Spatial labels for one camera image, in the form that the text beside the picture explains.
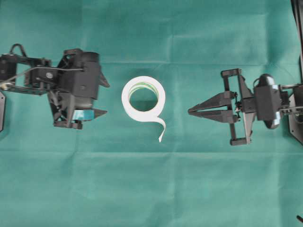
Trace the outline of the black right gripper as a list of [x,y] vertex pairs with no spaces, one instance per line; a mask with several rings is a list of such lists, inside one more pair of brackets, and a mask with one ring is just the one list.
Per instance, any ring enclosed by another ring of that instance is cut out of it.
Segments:
[[[235,112],[242,113],[244,125],[244,138],[237,138],[234,126],[234,114],[232,110],[214,110],[214,111],[200,111],[212,108],[223,107],[231,104],[231,91],[229,88],[229,77],[236,76],[238,78],[239,91],[241,99],[235,103]],[[251,90],[245,83],[245,78],[242,76],[241,69],[223,70],[221,77],[224,82],[224,92],[221,92],[208,100],[197,104],[188,109],[189,115],[214,120],[217,122],[230,123],[232,146],[250,144],[252,134],[252,124],[256,116],[256,102]]]

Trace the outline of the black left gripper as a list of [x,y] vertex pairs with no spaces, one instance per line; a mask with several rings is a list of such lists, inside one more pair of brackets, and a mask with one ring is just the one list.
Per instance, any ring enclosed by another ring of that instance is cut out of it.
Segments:
[[[82,121],[74,120],[73,113],[76,109],[76,97],[67,88],[60,85],[65,76],[74,76],[77,71],[73,66],[74,58],[83,51],[81,49],[70,49],[63,52],[63,57],[57,68],[51,66],[46,59],[32,59],[31,69],[25,73],[25,87],[36,90],[39,95],[46,93],[53,115],[55,127],[81,129]],[[99,84],[110,87],[103,72],[100,72]],[[106,110],[93,109],[94,119],[107,113]]]

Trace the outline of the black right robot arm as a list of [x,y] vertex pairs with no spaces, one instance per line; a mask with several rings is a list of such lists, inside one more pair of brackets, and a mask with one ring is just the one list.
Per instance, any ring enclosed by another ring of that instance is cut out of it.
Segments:
[[287,115],[290,133],[302,142],[302,84],[277,85],[272,76],[262,74],[250,90],[241,73],[241,69],[222,71],[224,91],[193,106],[188,114],[228,123],[232,146],[250,144],[254,120],[263,121],[268,129],[275,129]]

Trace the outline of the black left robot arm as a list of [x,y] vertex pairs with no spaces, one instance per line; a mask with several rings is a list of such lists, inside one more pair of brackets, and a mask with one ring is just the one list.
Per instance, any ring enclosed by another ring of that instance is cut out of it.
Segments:
[[49,59],[28,57],[20,44],[0,56],[0,90],[47,94],[55,127],[80,130],[83,122],[105,115],[93,107],[100,86],[110,85],[96,52],[65,50],[57,67]]

